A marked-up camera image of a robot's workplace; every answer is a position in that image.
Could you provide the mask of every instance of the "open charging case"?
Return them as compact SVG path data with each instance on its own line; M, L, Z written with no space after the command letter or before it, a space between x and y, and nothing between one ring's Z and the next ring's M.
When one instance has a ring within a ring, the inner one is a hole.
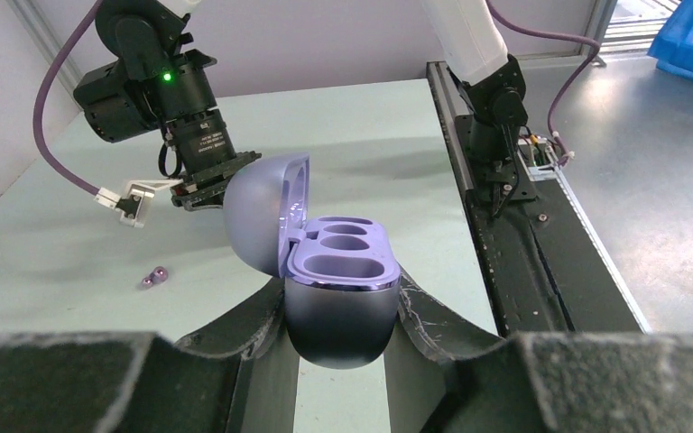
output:
M304 359L328 368L374 361L392 336L400 265L370 219L308 219L310 156L262 158L241 169L224 198L237 256L285 281L285 321Z

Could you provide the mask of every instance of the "tabletop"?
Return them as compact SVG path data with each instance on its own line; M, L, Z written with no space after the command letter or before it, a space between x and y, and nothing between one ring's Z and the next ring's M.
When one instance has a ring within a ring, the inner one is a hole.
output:
M218 107L237 151L310 153L310 216L382 223L424 290L496 332L426 80L221 98ZM160 145L158 133L105 143L80 115L52 149L82 178L119 190L159 178ZM116 218L35 162L0 198L0 332L154 330L174 341L269 280L233 254L221 210L188 213L163 192L144 228ZM155 266L169 280L139 289ZM382 360L351 371L302 360L295 429L389 431Z

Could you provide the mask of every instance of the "cable connector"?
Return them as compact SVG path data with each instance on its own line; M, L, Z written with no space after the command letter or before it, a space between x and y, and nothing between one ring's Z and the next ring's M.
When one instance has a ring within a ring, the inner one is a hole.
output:
M115 209L121 196L107 188L100 188L99 192L94 196L94 201L108 209Z

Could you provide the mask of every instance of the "oval hole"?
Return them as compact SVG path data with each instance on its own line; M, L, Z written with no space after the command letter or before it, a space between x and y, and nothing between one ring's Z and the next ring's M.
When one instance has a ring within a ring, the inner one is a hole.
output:
M344 251L360 251L367 250L370 248L368 243L358 237L353 236L331 236L326 237L320 243L328 248L333 248L334 250L344 250Z
M320 221L325 221L328 223L356 223L356 224L365 224L366 226L370 226L373 221L363 219L363 218L352 218L349 216L326 216L324 218L320 218Z
M367 235L368 232L364 228L358 226L349 226L347 224L336 224L327 226L323 230L329 233L338 233L340 235Z
M316 255L304 261L309 272L344 278L375 278L383 274L383 265L371 259Z

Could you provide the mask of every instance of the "gray floor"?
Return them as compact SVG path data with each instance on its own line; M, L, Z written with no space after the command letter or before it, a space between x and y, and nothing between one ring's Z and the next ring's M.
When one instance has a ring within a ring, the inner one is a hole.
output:
M557 112L577 153L566 174L654 330L693 332L693 83L605 60ZM525 71L536 133L570 72Z

